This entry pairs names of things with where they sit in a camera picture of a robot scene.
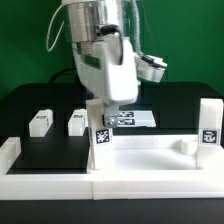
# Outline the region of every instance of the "table surface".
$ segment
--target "table surface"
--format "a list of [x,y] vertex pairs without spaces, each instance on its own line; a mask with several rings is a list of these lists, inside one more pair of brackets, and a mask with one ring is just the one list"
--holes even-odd
[[[117,128],[114,134],[197,134],[201,98],[222,97],[203,83],[144,83],[137,102],[121,109],[152,110],[157,127]],[[79,83],[27,84],[5,97],[0,145],[8,137],[22,141],[9,174],[85,173],[88,131],[69,137],[67,123],[74,109],[85,108],[86,99],[91,94]],[[28,124],[41,109],[53,110],[54,124],[45,138],[31,139]],[[223,223],[223,210],[223,199],[0,201],[0,223]]]

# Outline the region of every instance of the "black and white label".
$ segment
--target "black and white label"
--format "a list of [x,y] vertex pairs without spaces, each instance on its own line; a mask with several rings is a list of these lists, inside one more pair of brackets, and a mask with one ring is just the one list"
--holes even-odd
[[209,129],[201,129],[199,131],[199,140],[201,145],[220,145],[220,131],[219,130],[209,130]]
[[83,118],[83,117],[84,117],[83,115],[75,114],[73,118]]
[[95,131],[96,133],[96,144],[105,144],[109,143],[110,140],[110,131],[109,129],[104,129],[104,130],[97,130]]
[[155,127],[152,111],[120,111],[118,127]]
[[121,111],[118,118],[132,118],[134,117],[133,111]]
[[43,120],[43,119],[45,119],[45,118],[47,118],[47,116],[37,116],[37,117],[36,117],[36,119],[39,119],[39,120]]
[[121,119],[121,120],[118,120],[118,125],[125,125],[125,126],[135,125],[135,119]]

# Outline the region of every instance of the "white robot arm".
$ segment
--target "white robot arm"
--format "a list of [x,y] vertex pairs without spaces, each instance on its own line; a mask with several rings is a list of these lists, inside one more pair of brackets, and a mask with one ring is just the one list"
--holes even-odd
[[119,106],[136,101],[137,75],[158,82],[166,67],[161,60],[133,52],[126,35],[126,4],[127,0],[62,0],[80,81],[102,100],[107,128],[117,127]]

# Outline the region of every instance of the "white base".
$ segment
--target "white base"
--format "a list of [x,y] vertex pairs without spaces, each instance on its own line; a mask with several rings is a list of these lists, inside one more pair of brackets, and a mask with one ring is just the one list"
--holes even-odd
[[224,197],[224,170],[196,170],[195,156],[180,152],[185,137],[115,137],[113,170],[89,170],[84,175],[2,174],[0,200]]

